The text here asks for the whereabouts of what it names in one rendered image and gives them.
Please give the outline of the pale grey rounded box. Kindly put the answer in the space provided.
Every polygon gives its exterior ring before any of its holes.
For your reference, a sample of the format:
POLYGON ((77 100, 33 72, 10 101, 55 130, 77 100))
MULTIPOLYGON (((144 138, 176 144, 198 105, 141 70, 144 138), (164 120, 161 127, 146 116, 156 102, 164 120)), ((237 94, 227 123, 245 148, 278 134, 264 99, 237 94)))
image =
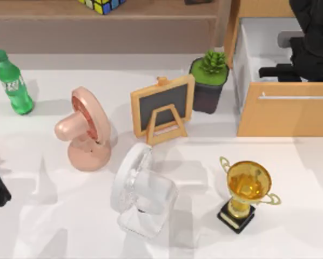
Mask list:
POLYGON ((303 36, 302 31, 282 31, 278 34, 277 43, 280 48, 285 49, 291 46, 291 38, 301 38, 303 36))

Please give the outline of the pale wooden drawer front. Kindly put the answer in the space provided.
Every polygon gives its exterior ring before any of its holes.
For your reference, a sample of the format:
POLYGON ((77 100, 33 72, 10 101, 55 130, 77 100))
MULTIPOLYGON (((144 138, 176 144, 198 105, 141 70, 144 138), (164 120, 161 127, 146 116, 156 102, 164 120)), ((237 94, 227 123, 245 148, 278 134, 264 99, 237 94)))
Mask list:
POLYGON ((323 100, 260 100, 266 95, 323 96, 323 83, 250 83, 239 137, 323 137, 323 100))

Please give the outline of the open drawer with grey inside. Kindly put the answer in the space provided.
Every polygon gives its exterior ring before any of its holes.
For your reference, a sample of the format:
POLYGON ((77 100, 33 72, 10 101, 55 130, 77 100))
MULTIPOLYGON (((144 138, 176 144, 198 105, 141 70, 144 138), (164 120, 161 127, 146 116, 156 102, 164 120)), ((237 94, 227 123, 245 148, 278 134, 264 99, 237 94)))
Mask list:
POLYGON ((323 83, 312 83, 293 71, 289 40, 301 36, 294 18, 240 21, 233 69, 241 111, 300 114, 323 105, 323 83))

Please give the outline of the green plant in dark pot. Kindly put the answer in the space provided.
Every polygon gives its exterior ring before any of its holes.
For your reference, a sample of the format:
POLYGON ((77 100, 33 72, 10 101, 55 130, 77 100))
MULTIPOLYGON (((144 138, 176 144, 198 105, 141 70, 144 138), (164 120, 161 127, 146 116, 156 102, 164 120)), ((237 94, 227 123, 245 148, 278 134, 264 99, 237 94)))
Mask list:
POLYGON ((191 63, 189 73, 195 78, 193 110, 213 114, 230 73, 226 54, 207 50, 191 63))

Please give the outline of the gold trophy on black base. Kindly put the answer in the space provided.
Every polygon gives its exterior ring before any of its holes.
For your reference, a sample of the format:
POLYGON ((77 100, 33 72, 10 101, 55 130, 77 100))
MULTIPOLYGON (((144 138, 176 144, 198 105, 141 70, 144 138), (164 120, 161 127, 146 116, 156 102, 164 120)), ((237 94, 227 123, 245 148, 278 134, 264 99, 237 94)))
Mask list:
POLYGON ((244 160, 231 165, 223 156, 219 162, 226 173, 230 199, 222 206, 217 218, 240 234, 254 218, 254 205, 280 205, 281 199, 270 193, 271 176, 259 163, 244 160))

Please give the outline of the wooden framed blackboard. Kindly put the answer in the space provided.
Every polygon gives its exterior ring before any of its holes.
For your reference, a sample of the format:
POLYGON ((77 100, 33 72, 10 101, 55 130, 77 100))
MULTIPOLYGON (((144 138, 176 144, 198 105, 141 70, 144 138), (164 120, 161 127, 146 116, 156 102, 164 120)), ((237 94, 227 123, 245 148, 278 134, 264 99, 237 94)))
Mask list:
POLYGON ((191 74, 157 83, 131 92, 133 131, 146 136, 149 145, 177 137, 186 137, 184 123, 191 119, 195 79, 191 74))

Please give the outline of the white desk fan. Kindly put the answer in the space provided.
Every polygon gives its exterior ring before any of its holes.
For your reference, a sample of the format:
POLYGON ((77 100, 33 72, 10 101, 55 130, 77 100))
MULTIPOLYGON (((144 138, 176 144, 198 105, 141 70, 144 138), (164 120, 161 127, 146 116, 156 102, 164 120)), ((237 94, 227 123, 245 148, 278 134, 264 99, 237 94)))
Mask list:
POLYGON ((121 229, 148 239, 160 233, 178 196, 175 183, 151 169, 152 161, 151 146, 133 145, 117 171, 110 197, 121 229))

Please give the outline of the multicoloured puzzle cube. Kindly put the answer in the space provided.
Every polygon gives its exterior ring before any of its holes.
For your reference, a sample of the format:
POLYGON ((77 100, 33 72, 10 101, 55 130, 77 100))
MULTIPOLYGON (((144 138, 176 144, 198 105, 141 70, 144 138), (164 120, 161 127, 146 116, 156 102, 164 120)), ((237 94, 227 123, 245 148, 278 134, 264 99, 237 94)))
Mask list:
POLYGON ((126 2, 126 0, 77 0, 89 9, 96 11, 101 15, 107 15, 112 10, 118 8, 126 2))

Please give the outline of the pink desk fan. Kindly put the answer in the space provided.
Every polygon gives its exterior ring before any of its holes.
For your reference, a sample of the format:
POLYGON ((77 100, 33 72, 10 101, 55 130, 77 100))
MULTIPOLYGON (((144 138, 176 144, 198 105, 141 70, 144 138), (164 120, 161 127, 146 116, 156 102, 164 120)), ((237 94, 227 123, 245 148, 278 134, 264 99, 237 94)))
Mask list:
POLYGON ((75 169, 93 172, 103 168, 111 156, 111 125, 100 102, 85 87, 71 93, 73 113, 56 123, 54 132, 68 141, 68 158, 75 169))

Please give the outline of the wooden open shelf unit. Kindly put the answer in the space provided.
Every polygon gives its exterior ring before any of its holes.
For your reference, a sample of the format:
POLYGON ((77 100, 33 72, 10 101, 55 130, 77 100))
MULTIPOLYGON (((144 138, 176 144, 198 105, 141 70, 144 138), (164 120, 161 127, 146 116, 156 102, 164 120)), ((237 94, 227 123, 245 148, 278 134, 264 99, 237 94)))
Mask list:
POLYGON ((125 0, 100 15, 79 0, 0 0, 10 53, 189 54, 223 43, 231 0, 125 0))

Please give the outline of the green bottle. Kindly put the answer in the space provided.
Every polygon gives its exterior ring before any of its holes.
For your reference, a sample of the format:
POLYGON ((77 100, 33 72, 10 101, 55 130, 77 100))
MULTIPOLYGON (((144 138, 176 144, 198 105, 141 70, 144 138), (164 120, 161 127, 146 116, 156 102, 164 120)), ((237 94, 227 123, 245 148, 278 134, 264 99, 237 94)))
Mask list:
POLYGON ((34 102, 28 94, 20 69, 9 60, 7 53, 2 49, 0 49, 0 82, 15 113, 25 115, 33 110, 34 102))

